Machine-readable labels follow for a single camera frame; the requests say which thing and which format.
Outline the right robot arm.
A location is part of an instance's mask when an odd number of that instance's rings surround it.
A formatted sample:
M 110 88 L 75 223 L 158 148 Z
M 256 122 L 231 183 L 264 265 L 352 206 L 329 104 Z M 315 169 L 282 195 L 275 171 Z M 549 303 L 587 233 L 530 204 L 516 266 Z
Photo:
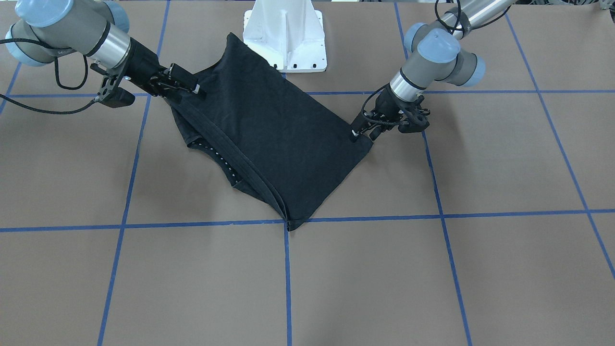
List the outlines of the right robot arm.
M 55 63 L 80 53 L 103 79 L 94 101 L 106 107 L 132 105 L 133 94 L 120 87 L 127 79 L 154 97 L 180 101 L 183 92 L 204 94 L 198 79 L 176 64 L 160 65 L 158 55 L 129 35 L 125 10 L 114 1 L 18 0 L 4 40 L 9 53 L 29 66 Z

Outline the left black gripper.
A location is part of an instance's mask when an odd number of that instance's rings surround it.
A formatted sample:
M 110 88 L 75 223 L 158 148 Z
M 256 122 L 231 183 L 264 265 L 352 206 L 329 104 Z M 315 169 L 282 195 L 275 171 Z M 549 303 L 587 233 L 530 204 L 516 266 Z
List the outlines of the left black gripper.
M 373 130 L 369 135 L 371 140 L 379 136 L 377 131 L 380 133 L 390 131 L 396 126 L 399 132 L 408 133 L 409 121 L 406 115 L 409 108 L 408 101 L 398 98 L 389 86 L 382 86 L 378 91 L 380 94 L 376 98 L 375 107 L 369 112 L 362 107 L 360 112 L 362 122 L 351 124 L 352 143 L 358 141 L 358 138 L 369 130 Z

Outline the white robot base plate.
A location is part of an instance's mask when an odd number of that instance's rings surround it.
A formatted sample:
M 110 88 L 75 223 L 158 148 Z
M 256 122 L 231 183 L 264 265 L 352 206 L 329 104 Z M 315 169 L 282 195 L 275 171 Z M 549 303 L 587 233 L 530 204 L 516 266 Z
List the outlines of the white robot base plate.
M 310 0 L 256 0 L 244 13 L 242 37 L 281 73 L 327 69 L 323 15 Z

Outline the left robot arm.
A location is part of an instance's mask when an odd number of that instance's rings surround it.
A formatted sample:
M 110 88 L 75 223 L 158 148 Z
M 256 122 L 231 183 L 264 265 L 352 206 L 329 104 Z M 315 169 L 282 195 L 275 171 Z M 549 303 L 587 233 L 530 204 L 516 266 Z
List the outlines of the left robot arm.
M 375 140 L 393 128 L 402 133 L 424 131 L 430 114 L 422 107 L 424 91 L 433 82 L 477 85 L 485 76 L 485 62 L 461 48 L 460 42 L 503 17 L 512 4 L 511 0 L 459 0 L 443 14 L 435 11 L 432 23 L 411 26 L 403 40 L 406 62 L 389 83 L 373 92 L 375 107 L 371 111 L 362 108 L 352 121 L 351 141 L 363 134 Z

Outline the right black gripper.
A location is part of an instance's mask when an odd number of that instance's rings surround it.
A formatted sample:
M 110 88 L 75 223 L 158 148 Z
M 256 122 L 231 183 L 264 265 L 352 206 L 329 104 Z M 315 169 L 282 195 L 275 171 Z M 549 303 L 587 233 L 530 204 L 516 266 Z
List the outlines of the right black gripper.
M 169 68 L 160 65 L 158 55 L 134 38 L 130 40 L 125 76 L 150 96 L 173 102 L 182 101 L 185 97 L 207 95 L 200 89 L 196 76 L 176 63 Z

